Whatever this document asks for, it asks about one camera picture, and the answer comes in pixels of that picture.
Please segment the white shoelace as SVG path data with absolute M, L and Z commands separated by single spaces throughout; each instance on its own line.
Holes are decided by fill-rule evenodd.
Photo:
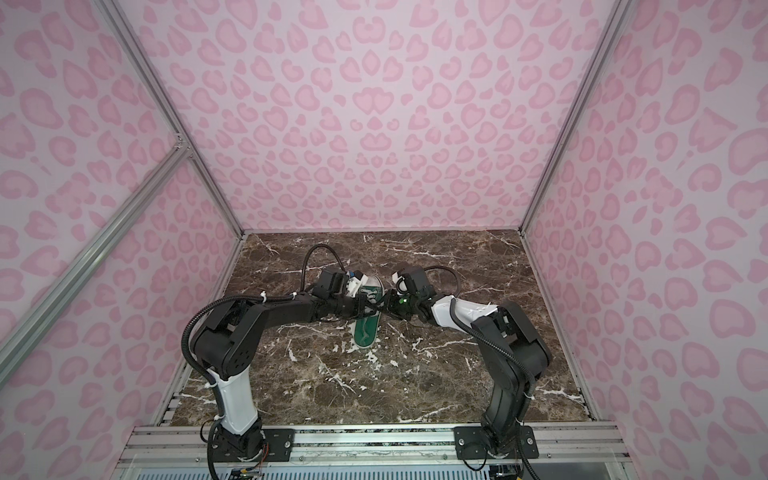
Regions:
M 382 289 L 364 290 L 356 295 L 359 317 L 380 315 L 385 311 L 386 295 Z

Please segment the green canvas sneaker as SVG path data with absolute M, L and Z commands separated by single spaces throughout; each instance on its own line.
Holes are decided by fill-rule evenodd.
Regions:
M 373 289 L 382 289 L 384 291 L 383 283 L 379 277 L 369 277 L 368 285 L 363 287 L 360 292 Z M 355 321 L 354 342 L 359 348 L 369 348 L 373 345 L 380 318 L 381 314 L 359 318 Z

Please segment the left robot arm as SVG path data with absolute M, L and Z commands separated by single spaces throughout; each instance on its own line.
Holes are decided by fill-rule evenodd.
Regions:
M 364 293 L 353 297 L 308 292 L 279 297 L 231 295 L 203 307 L 181 336 L 185 361 L 213 391 L 217 413 L 206 440 L 206 460 L 213 477 L 215 464 L 263 461 L 269 443 L 252 397 L 249 368 L 265 330 L 285 324 L 379 319 L 376 303 Z

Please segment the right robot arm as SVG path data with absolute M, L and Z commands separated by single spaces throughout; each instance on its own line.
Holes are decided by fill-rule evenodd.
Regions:
M 474 339 L 493 380 L 481 419 L 488 451 L 494 456 L 510 453 L 521 436 L 536 383 L 552 361 L 549 347 L 522 307 L 512 301 L 480 304 L 453 295 L 427 298 L 394 290 L 377 307 L 398 320 L 417 316 Z

